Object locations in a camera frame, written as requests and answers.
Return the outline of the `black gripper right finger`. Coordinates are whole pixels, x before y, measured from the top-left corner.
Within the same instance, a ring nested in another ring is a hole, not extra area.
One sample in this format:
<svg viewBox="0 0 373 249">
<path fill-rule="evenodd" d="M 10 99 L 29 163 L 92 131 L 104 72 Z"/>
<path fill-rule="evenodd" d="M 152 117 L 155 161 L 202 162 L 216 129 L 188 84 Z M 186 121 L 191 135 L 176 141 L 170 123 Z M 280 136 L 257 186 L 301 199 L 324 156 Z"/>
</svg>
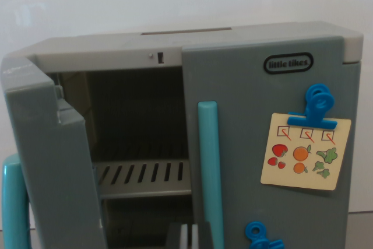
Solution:
<svg viewBox="0 0 373 249">
<path fill-rule="evenodd" d="M 209 222 L 192 225 L 192 249 L 212 249 L 212 232 Z"/>
</svg>

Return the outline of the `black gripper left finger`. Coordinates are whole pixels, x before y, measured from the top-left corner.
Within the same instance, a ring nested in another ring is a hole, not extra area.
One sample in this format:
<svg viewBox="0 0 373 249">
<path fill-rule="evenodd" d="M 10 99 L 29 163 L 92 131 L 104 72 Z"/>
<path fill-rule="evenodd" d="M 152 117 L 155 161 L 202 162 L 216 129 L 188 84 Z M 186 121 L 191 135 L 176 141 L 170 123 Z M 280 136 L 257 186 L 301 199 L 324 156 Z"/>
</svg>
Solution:
<svg viewBox="0 0 373 249">
<path fill-rule="evenodd" d="M 187 224 L 171 223 L 167 232 L 167 249 L 189 248 L 190 230 Z"/>
</svg>

